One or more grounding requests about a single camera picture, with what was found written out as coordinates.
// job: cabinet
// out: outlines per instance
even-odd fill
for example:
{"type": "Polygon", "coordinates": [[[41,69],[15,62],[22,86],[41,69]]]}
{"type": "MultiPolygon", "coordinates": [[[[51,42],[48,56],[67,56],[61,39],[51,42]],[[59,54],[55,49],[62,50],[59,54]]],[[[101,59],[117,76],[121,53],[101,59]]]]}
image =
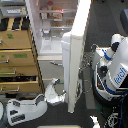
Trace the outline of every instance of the cabinet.
{"type": "Polygon", "coordinates": [[[12,21],[9,18],[7,30],[0,31],[0,94],[44,93],[30,28],[12,31],[12,21]]]}
{"type": "Polygon", "coordinates": [[[28,15],[38,55],[61,56],[61,39],[65,32],[72,29],[78,0],[51,0],[52,10],[48,10],[48,1],[50,0],[26,0],[28,15]],[[46,14],[47,18],[42,18],[42,14],[46,14]],[[54,14],[62,15],[62,17],[55,19],[54,14]]]}

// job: white panel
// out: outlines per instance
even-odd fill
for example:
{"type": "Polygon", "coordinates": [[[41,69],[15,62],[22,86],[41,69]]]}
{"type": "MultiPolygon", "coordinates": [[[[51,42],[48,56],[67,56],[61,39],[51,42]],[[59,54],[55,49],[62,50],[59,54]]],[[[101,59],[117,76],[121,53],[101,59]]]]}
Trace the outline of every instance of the white panel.
{"type": "Polygon", "coordinates": [[[88,16],[91,0],[80,0],[71,35],[70,76],[69,76],[69,104],[68,112],[73,113],[75,107],[75,95],[77,90],[78,72],[82,52],[82,44],[85,44],[88,16]]]}

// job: wooden drawer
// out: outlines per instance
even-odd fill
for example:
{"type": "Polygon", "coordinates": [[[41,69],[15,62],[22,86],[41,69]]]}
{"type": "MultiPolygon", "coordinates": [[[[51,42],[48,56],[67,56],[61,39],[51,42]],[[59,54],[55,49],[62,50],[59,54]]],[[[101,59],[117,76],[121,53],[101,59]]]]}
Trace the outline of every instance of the wooden drawer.
{"type": "Polygon", "coordinates": [[[31,49],[26,50],[0,50],[1,66],[27,66],[34,65],[31,49]]]}
{"type": "Polygon", "coordinates": [[[27,30],[0,32],[0,49],[26,49],[31,48],[27,30]]]}
{"type": "Polygon", "coordinates": [[[0,77],[38,75],[36,65],[24,67],[0,67],[0,77]]]}
{"type": "Polygon", "coordinates": [[[0,93],[27,93],[39,92],[39,82],[26,81],[26,82],[0,82],[0,93]]]}

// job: shelf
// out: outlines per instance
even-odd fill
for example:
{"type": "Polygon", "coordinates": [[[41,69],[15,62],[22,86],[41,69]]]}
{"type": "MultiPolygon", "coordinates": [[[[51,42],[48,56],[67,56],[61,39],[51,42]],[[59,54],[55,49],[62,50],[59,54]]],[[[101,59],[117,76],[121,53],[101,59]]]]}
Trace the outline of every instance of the shelf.
{"type": "Polygon", "coordinates": [[[76,13],[77,9],[63,9],[63,10],[39,10],[39,13],[76,13]]]}
{"type": "Polygon", "coordinates": [[[50,28],[51,30],[70,30],[72,29],[72,26],[71,27],[51,27],[50,28]]]}
{"type": "MultiPolygon", "coordinates": [[[[73,20],[73,19],[75,19],[75,17],[63,17],[62,18],[62,20],[73,20]]],[[[42,20],[52,20],[52,21],[54,21],[54,18],[53,18],[53,16],[50,16],[47,19],[42,19],[42,20]]]]}

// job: label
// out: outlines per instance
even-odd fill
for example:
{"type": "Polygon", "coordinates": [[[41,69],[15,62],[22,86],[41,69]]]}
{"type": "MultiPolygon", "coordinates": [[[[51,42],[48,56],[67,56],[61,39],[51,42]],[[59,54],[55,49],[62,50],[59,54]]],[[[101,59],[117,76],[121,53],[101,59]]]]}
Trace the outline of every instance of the label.
{"type": "Polygon", "coordinates": [[[113,82],[117,87],[120,87],[127,74],[127,69],[122,64],[120,64],[112,78],[113,82]]]}
{"type": "Polygon", "coordinates": [[[20,9],[12,9],[12,10],[7,10],[7,13],[9,14],[20,14],[20,9]]]}
{"type": "Polygon", "coordinates": [[[13,70],[13,68],[8,68],[9,70],[13,70]]]}
{"type": "Polygon", "coordinates": [[[1,55],[1,58],[6,58],[6,56],[5,55],[1,55]]]}
{"type": "Polygon", "coordinates": [[[7,34],[9,39],[13,39],[13,35],[12,34],[7,34]]]}
{"type": "Polygon", "coordinates": [[[27,54],[23,53],[23,54],[13,54],[14,58],[28,58],[27,54]]]}

